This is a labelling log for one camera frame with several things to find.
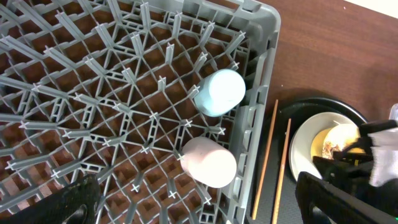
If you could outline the wooden chopstick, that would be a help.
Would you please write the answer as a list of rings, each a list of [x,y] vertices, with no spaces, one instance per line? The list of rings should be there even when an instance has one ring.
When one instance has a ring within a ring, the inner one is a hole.
[[[277,108],[278,108],[279,101],[276,100],[274,104],[274,109],[272,112],[272,117],[269,125],[269,131],[267,135],[267,142],[266,142],[266,147],[264,150],[264,156],[263,156],[263,162],[262,162],[262,169],[261,169],[261,176],[259,179],[259,184],[257,186],[257,191],[255,194],[255,199],[254,199],[254,204],[253,204],[253,210],[252,210],[252,219],[255,220],[257,218],[257,211],[259,207],[259,201],[261,199],[261,193],[262,193],[262,186],[264,183],[264,177],[266,173],[266,168],[267,168],[267,162],[269,158],[269,153],[270,153],[270,148],[271,148],[271,142],[272,142],[272,135],[274,132],[274,125],[275,125],[275,120],[276,120],[276,115],[277,115]]]
[[[288,119],[287,129],[285,132],[285,139],[284,139],[284,146],[282,151],[282,157],[279,167],[279,176],[277,181],[277,188],[275,193],[275,200],[274,200],[274,209],[272,213],[272,224],[277,224],[277,219],[279,216],[279,207],[280,207],[280,197],[282,193],[282,186],[283,186],[283,179],[284,179],[284,172],[285,172],[285,163],[287,158],[287,151],[289,147],[289,136],[290,136],[290,127],[291,127],[291,119]]]

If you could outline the pink cup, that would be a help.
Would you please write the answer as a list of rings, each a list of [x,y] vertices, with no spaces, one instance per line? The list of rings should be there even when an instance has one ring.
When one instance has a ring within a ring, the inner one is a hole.
[[[235,178],[237,162],[234,155],[209,138],[189,140],[182,152],[182,169],[191,178],[209,187],[225,187]]]

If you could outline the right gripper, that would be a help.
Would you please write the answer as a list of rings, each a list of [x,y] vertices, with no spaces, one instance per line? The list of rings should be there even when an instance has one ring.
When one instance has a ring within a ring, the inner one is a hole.
[[[397,128],[397,120],[364,123],[359,127],[356,142],[334,152],[333,159],[315,156],[313,163],[323,180],[383,212],[396,215],[397,178],[380,187],[369,184],[374,161],[368,134],[392,128]]]

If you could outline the blue cup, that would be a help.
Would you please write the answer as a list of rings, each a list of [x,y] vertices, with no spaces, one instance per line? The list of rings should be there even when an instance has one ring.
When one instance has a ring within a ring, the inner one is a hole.
[[[197,109],[209,117],[226,114],[238,105],[246,92],[243,77],[232,69],[221,69],[199,83],[193,98]]]

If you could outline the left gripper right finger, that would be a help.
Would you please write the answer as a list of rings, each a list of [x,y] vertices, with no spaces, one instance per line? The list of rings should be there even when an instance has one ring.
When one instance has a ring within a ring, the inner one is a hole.
[[[304,223],[397,224],[390,215],[308,172],[298,176],[295,196]]]

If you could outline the yellow bowl with food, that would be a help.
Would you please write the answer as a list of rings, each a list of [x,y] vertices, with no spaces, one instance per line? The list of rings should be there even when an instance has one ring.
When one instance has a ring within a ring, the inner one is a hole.
[[[339,124],[320,131],[311,145],[311,158],[315,156],[333,159],[334,152],[341,152],[359,138],[358,127],[354,124]]]

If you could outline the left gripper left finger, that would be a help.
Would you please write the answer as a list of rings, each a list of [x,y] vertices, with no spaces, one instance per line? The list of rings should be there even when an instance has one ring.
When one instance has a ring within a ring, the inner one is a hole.
[[[88,174],[35,205],[2,218],[1,224],[94,223],[100,198],[98,180],[94,174]]]

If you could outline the grey plate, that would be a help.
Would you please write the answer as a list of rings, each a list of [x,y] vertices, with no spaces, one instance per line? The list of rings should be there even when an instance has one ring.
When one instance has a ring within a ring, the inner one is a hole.
[[[335,126],[345,125],[358,128],[355,123],[339,113],[323,112],[309,117],[296,130],[289,149],[290,170],[295,180],[298,180],[299,173],[308,172],[315,177],[322,179],[321,173],[315,167],[311,155],[313,140],[321,133],[323,138],[319,140],[320,153],[322,153],[323,140],[328,132]]]

